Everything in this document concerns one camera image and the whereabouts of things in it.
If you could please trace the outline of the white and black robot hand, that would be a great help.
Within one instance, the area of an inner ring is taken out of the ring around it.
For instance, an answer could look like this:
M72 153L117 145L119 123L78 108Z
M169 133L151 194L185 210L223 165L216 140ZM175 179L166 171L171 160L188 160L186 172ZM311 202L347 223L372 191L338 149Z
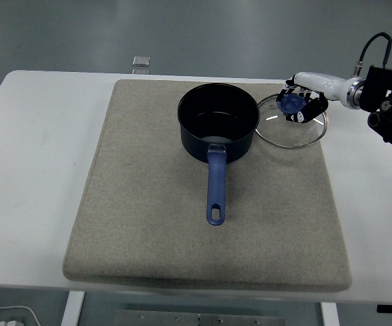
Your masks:
M307 123L322 114L330 101L358 109L355 95L361 80L342 79L320 73L300 72L285 81L277 95L278 108L289 122Z

